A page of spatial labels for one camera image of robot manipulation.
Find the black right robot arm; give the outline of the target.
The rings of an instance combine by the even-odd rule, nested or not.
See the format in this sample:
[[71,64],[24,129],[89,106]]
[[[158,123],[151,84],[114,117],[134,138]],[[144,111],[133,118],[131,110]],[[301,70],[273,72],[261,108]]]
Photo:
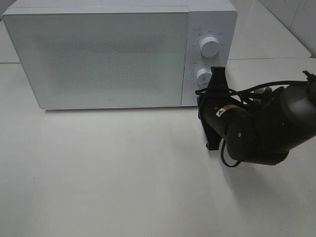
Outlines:
[[210,151],[242,162],[276,165],[316,135],[316,77],[230,89],[225,68],[213,67],[208,86],[196,91],[198,118]]

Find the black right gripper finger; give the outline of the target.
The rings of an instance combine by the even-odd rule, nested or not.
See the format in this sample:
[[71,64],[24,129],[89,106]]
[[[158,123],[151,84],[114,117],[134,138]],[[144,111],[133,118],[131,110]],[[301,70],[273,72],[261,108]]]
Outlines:
[[202,127],[206,136],[206,147],[209,151],[219,150],[222,137],[205,121],[202,121]]
[[229,93],[225,67],[211,67],[212,76],[206,88],[207,93]]

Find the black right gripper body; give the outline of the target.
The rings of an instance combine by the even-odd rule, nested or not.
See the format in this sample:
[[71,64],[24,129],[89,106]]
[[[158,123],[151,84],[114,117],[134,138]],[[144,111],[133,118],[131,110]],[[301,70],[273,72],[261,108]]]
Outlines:
[[207,138],[227,138],[233,122],[244,114],[243,103],[231,93],[223,86],[211,86],[198,95],[198,118]]

